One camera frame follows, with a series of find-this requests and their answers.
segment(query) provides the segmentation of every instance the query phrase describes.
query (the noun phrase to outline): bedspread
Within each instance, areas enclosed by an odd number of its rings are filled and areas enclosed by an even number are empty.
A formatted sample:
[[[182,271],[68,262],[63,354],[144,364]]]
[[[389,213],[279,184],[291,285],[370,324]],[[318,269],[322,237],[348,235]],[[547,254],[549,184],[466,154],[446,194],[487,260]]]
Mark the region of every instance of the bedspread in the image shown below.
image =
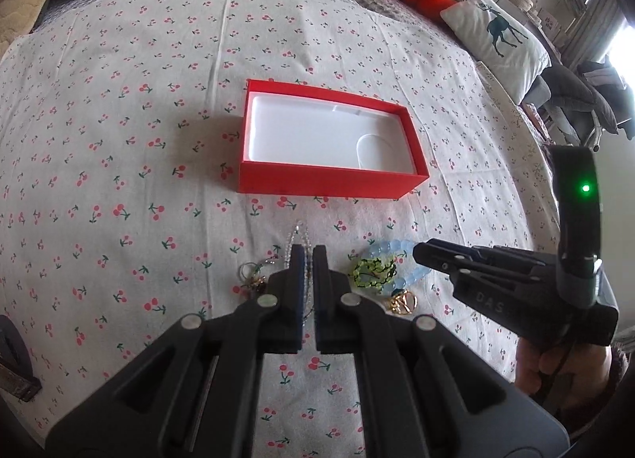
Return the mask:
[[[395,201],[236,193],[248,78],[407,105],[430,179]],[[558,234],[540,149],[487,69],[347,0],[98,0],[16,40],[0,83],[0,305],[43,385],[8,402],[40,438],[180,316],[233,311],[239,265],[281,256],[296,220],[344,272],[383,239]],[[515,335],[442,274],[414,290],[513,377]],[[313,336],[310,319],[299,355],[266,356],[255,456],[364,453],[352,359]]]

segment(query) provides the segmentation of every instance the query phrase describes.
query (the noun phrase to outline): silver screw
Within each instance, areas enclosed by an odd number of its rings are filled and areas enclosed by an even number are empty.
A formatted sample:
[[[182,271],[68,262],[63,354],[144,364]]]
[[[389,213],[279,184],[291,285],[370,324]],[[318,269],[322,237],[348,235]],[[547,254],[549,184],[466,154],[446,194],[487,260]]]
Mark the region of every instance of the silver screw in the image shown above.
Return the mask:
[[[201,327],[202,319],[197,314],[186,314],[181,319],[181,327],[183,329],[198,329]]]
[[[340,302],[344,306],[353,308],[361,304],[361,297],[357,293],[344,293],[344,295],[340,297]]]
[[[277,304],[277,296],[265,293],[258,297],[258,305],[261,308],[273,308]]]
[[[421,331],[431,331],[436,327],[436,320],[428,315],[420,316],[415,323]]]

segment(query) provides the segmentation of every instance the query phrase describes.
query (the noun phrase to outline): blue beaded bracelet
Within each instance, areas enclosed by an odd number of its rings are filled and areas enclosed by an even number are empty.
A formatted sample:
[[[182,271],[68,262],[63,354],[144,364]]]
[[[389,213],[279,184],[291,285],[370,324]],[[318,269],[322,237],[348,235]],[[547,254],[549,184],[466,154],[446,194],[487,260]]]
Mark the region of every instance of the blue beaded bracelet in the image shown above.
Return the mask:
[[[373,243],[361,256],[362,259],[373,259],[382,255],[394,254],[405,251],[408,255],[412,255],[412,251],[417,243],[408,240],[393,239],[391,241],[382,241],[381,243]],[[423,279],[431,272],[430,268],[423,265],[417,265],[411,273],[405,277],[395,277],[382,286],[383,295],[397,295],[402,293],[406,287],[412,286],[417,281]]]

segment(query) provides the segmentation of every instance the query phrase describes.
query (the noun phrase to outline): human hand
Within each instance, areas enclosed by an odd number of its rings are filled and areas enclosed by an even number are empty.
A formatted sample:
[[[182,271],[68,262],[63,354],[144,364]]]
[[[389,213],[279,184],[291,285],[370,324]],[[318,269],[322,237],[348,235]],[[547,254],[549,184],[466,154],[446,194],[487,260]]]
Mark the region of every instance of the human hand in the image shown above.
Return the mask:
[[[516,347],[516,387],[527,395],[535,394],[542,386],[539,371],[553,374],[565,352],[566,347],[558,346],[541,355],[537,347],[520,338]],[[584,406],[600,395],[608,384],[611,360],[611,347],[576,344],[558,373],[573,374],[571,391],[562,409]]]

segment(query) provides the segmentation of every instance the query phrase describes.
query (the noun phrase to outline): curtain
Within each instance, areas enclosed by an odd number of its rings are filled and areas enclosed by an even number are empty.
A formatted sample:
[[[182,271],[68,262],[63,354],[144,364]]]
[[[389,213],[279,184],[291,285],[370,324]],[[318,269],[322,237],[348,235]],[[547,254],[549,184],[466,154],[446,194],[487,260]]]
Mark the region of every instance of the curtain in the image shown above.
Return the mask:
[[[625,23],[616,0],[591,0],[570,34],[562,53],[563,64],[575,70],[585,60],[598,62]]]

